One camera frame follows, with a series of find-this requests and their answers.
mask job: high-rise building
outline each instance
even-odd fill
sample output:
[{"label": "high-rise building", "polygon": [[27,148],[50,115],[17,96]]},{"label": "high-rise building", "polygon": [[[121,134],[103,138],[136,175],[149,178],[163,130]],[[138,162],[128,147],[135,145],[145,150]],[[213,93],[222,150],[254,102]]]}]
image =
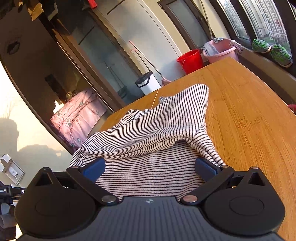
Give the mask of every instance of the high-rise building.
[{"label": "high-rise building", "polygon": [[241,0],[259,38],[288,48],[288,37],[273,0]]},{"label": "high-rise building", "polygon": [[239,37],[248,38],[247,32],[230,0],[225,0],[223,8]]}]

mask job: door frame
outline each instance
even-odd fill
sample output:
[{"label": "door frame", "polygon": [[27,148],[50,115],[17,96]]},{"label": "door frame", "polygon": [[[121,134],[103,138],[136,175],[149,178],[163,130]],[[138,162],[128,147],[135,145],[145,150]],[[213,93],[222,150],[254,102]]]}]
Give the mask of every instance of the door frame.
[{"label": "door frame", "polygon": [[[184,38],[185,42],[189,46],[191,50],[196,49],[196,45],[186,29],[183,27],[182,23],[179,21],[179,19],[176,17],[174,12],[169,8],[169,4],[175,2],[177,0],[160,0],[158,1],[158,5],[164,10],[164,12],[168,15],[168,17],[171,19],[173,24],[176,26],[182,37]],[[202,29],[206,33],[209,40],[211,40],[211,34],[209,30],[209,26],[207,24],[206,19],[204,18],[203,14],[200,12],[200,10],[196,7],[195,3],[192,0],[181,0],[186,3],[188,8],[191,10],[193,15],[196,17],[197,21],[200,23]]]}]

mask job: glass door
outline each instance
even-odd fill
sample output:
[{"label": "glass door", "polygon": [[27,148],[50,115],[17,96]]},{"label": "glass door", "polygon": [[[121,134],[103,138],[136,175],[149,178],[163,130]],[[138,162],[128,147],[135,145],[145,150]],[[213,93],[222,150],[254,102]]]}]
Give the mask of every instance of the glass door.
[{"label": "glass door", "polygon": [[105,85],[111,86],[115,95],[129,104],[144,96],[135,81],[141,73],[129,59],[116,39],[103,28],[103,24],[90,10],[82,10],[79,1],[57,0],[59,10],[57,24],[68,32],[68,40],[78,54],[87,58],[88,64]]}]

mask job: mop handle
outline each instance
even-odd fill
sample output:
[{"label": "mop handle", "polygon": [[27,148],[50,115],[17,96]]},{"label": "mop handle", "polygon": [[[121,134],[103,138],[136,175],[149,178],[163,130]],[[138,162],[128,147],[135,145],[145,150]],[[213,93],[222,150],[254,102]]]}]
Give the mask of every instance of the mop handle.
[{"label": "mop handle", "polygon": [[136,49],[132,49],[131,52],[132,52],[132,51],[135,51],[135,52],[137,53],[137,55],[139,56],[139,58],[140,58],[140,59],[142,60],[142,62],[145,64],[145,66],[147,67],[147,69],[150,71],[148,65],[147,65],[146,62],[143,60],[143,58],[142,58],[141,55],[138,53],[138,51],[137,51]]},{"label": "mop handle", "polygon": [[137,46],[136,45],[134,45],[134,43],[130,40],[129,41],[130,43],[131,43],[131,45],[133,45],[138,51],[139,51],[139,53],[151,64],[151,66],[156,70],[156,72],[157,73],[159,73],[159,75],[162,77],[162,78],[164,78],[163,77],[163,75],[158,71],[158,69],[150,62],[150,60],[149,59],[147,59],[147,57],[141,52],[141,50],[139,50],[138,48],[137,48]]}]

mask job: mop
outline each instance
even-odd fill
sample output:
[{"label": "mop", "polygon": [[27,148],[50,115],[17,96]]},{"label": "mop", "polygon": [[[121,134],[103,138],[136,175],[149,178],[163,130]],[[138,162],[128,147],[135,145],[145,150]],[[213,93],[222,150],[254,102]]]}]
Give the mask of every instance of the mop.
[{"label": "mop", "polygon": [[171,83],[172,81],[170,80],[167,80],[160,72],[159,70],[151,63],[151,61],[138,49],[138,47],[130,40],[129,41],[131,43],[132,46],[134,46],[135,49],[133,49],[137,54],[138,56],[140,57],[140,59],[143,61],[143,63],[145,64],[145,66],[147,67],[147,69],[150,71],[149,67],[147,66],[147,64],[145,63],[145,61],[142,59],[142,57],[139,55],[139,53],[149,62],[149,64],[151,64],[151,66],[156,70],[157,73],[159,73],[159,75],[162,77],[162,84],[163,86]]}]

